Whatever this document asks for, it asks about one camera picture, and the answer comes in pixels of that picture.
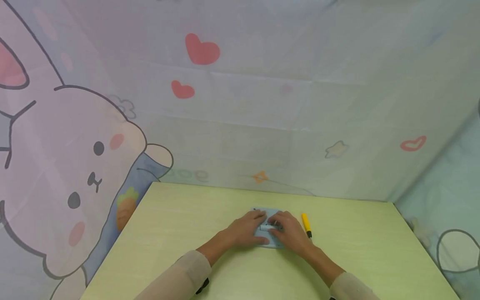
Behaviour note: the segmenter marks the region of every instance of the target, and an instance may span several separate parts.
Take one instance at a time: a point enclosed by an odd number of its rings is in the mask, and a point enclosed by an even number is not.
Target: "paper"
[[[259,247],[265,247],[265,248],[282,249],[283,244],[277,238],[275,238],[270,232],[268,232],[268,229],[270,229],[270,228],[275,228],[275,229],[281,230],[281,227],[280,226],[272,226],[272,225],[267,223],[268,218],[273,216],[279,210],[274,209],[274,208],[265,208],[265,207],[252,207],[252,209],[253,210],[264,210],[264,211],[267,212],[267,218],[265,219],[265,221],[262,224],[260,224],[258,226],[257,230],[254,233],[254,236],[267,238],[270,241],[270,243],[268,245],[258,245],[258,246]]]

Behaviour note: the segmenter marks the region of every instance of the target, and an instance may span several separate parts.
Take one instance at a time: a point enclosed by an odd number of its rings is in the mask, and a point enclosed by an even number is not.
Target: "cuff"
[[[207,258],[196,250],[188,251],[176,264],[186,271],[187,276],[195,288],[202,287],[212,272],[212,267]]]
[[[353,274],[343,272],[330,287],[330,294],[335,299],[345,300],[376,300],[371,289]]]

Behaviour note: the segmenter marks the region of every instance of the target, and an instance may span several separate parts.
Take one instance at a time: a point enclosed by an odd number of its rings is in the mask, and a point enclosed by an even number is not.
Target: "person's left hand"
[[[249,211],[243,217],[233,221],[223,233],[231,239],[233,246],[267,245],[269,243],[268,239],[253,235],[257,227],[265,221],[266,217],[265,211]]]

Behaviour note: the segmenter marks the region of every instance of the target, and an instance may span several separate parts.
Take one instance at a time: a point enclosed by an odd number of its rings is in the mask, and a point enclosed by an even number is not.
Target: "tabletop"
[[[313,242],[382,300],[458,300],[392,203],[152,183],[81,300],[131,300],[185,252],[253,206],[307,213]],[[227,252],[198,300],[327,300],[288,250]]]

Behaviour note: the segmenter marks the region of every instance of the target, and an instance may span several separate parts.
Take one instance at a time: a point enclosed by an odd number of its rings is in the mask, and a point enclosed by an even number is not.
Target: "bunny eye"
[[[68,196],[68,207],[71,209],[78,208],[80,206],[80,196],[77,192],[73,192]]]
[[[103,146],[102,142],[96,142],[93,145],[93,152],[95,153],[96,156],[102,155],[104,150],[105,150],[105,147]]]

